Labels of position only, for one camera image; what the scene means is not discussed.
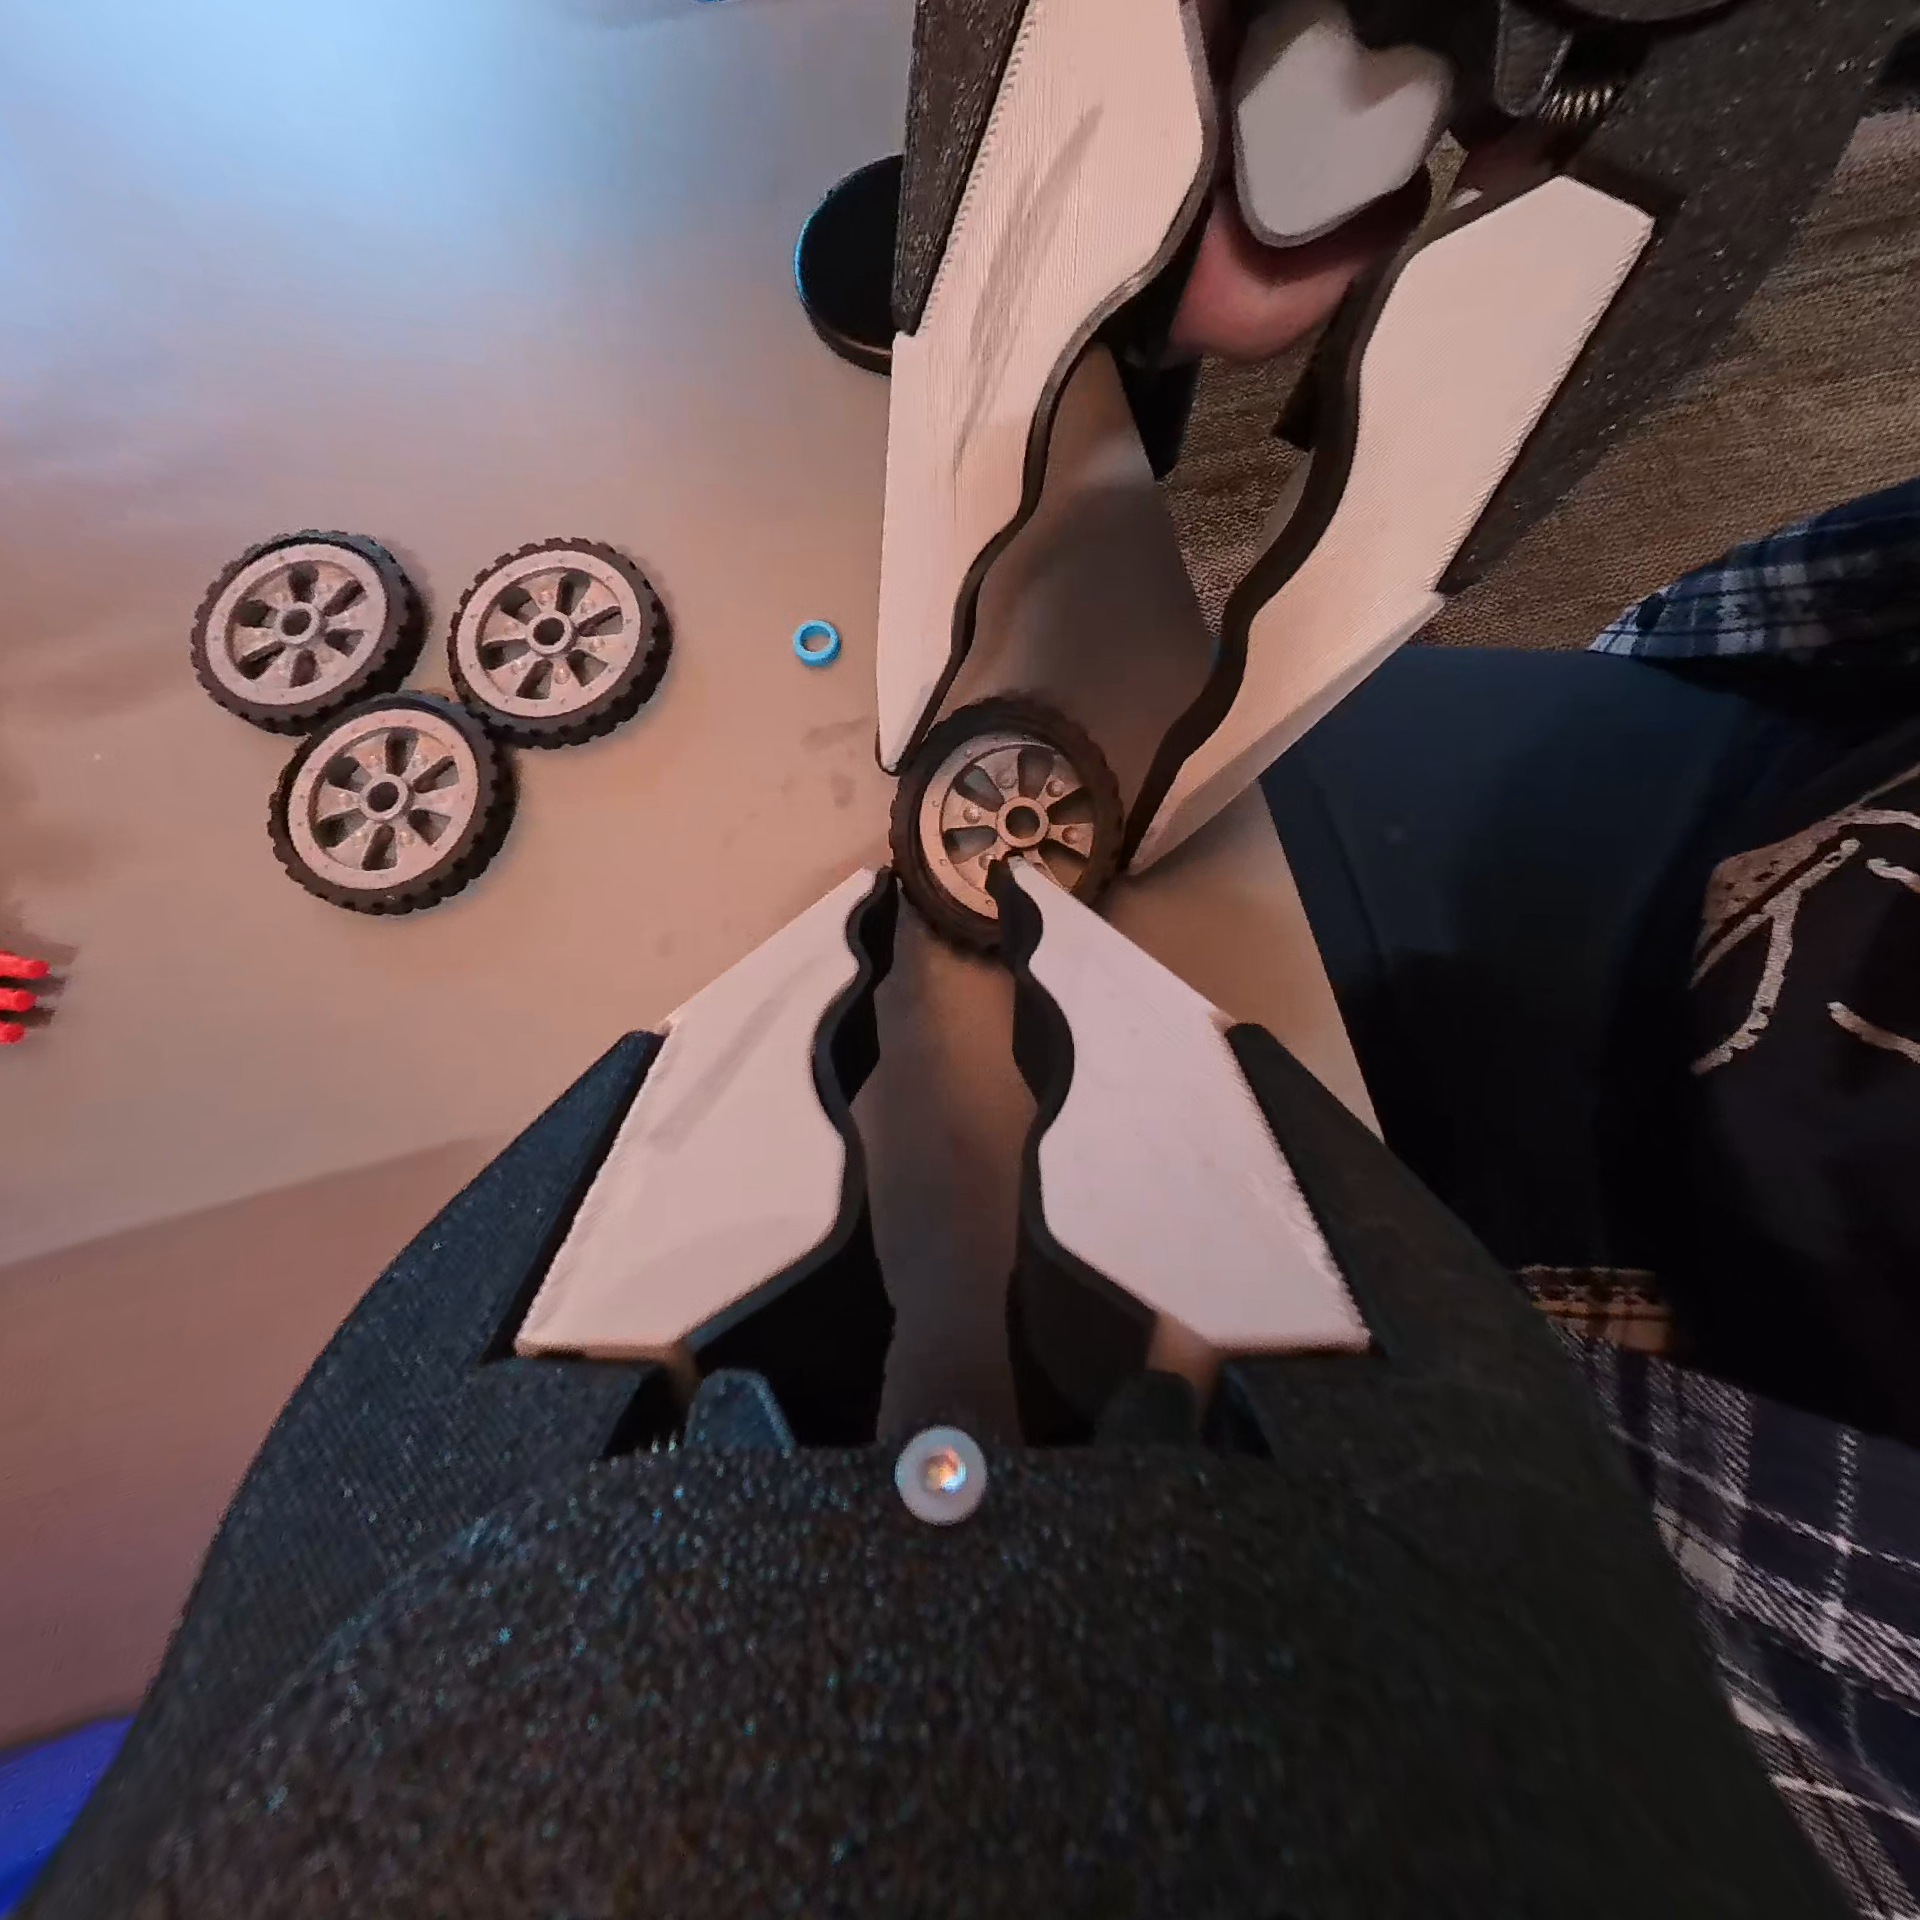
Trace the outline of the blue plastic bin white tag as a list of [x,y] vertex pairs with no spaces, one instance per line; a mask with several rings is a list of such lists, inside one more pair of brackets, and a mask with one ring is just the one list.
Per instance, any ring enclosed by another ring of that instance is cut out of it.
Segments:
[[53,1857],[130,1724],[130,1713],[89,1719],[66,1732],[5,1748],[2,1915],[11,1915]]

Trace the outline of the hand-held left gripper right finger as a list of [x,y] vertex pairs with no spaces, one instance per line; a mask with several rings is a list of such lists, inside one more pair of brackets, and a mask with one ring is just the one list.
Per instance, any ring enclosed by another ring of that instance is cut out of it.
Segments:
[[1205,1428],[1231,1359],[1374,1344],[1257,1095],[1265,1031],[1033,861],[993,863],[1021,1150],[1005,1332],[1021,1437],[1093,1439],[1137,1382]]

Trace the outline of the person's plaid shirt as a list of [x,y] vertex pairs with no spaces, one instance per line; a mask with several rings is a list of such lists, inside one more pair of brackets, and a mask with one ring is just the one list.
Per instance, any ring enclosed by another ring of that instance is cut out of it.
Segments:
[[[1916,561],[1907,478],[1684,572],[1591,651],[1778,686],[1830,739],[1806,783],[1916,723]],[[1916,1445],[1700,1364],[1633,1288],[1527,1285],[1574,1339],[1764,1774],[1855,1915],[1916,1915]]]

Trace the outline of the person's dark trousers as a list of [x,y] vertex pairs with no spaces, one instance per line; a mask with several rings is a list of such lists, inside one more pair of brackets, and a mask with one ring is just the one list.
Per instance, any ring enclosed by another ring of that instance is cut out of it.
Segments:
[[1676,1324],[1709,876],[1834,744],[1781,695],[1405,646],[1262,780],[1388,1147],[1505,1267]]

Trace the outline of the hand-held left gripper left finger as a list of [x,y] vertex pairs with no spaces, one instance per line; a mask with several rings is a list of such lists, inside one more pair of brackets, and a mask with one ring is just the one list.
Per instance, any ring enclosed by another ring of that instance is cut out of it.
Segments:
[[897,877],[853,870],[667,1015],[517,1355],[636,1359],[683,1408],[749,1372],[804,1446],[875,1439],[897,1313],[853,1102],[897,919]]

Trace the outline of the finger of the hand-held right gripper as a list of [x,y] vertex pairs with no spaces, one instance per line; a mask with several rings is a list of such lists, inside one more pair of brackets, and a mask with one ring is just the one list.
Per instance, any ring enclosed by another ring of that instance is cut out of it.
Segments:
[[1445,604],[1441,583],[1655,220],[1569,176],[1470,196],[1355,289],[1305,381],[1311,444],[1221,612],[1124,831],[1142,872]]
[[1189,259],[1215,169],[1197,5],[1021,5],[887,415],[875,759],[899,775],[1033,519],[1099,329]]

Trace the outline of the person's right hand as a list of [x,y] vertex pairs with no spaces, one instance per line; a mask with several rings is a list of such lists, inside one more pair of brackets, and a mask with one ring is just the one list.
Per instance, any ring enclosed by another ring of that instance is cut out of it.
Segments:
[[1355,279],[1395,254],[1419,220],[1417,201],[1383,201],[1301,246],[1269,246],[1223,187],[1191,259],[1165,359],[1257,363],[1284,352],[1318,329]]

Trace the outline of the black desk clamp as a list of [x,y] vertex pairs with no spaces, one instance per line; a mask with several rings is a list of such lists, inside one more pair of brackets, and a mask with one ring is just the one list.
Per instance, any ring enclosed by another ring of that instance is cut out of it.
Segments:
[[839,177],[806,215],[796,288],[813,335],[842,361],[887,377],[893,361],[897,220],[906,157],[890,152]]

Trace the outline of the person's dark printed t-shirt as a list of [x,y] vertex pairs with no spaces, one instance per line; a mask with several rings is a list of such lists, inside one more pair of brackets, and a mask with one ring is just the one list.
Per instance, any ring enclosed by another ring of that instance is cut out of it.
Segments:
[[1917,744],[1785,791],[1711,872],[1687,982],[1691,1355],[1916,1445]]

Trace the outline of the grey toy wheel black tyre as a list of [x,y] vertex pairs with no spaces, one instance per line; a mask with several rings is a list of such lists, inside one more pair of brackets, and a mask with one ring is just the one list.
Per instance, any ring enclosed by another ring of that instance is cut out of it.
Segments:
[[302,733],[397,691],[422,644],[422,597],[383,544],[299,531],[254,544],[205,590],[189,663],[225,711]]
[[449,627],[459,702],[498,739],[565,749],[636,717],[673,654],[667,611],[611,544],[545,540],[483,569]]
[[458,895],[508,838],[511,756],[459,704],[389,693],[331,716],[270,806],[276,861],[311,895],[403,917]]
[[1097,904],[1119,863],[1122,797],[1093,735],[1062,711],[999,695],[934,724],[897,782],[892,863],[929,929],[963,952],[996,952],[993,867],[1039,869]]

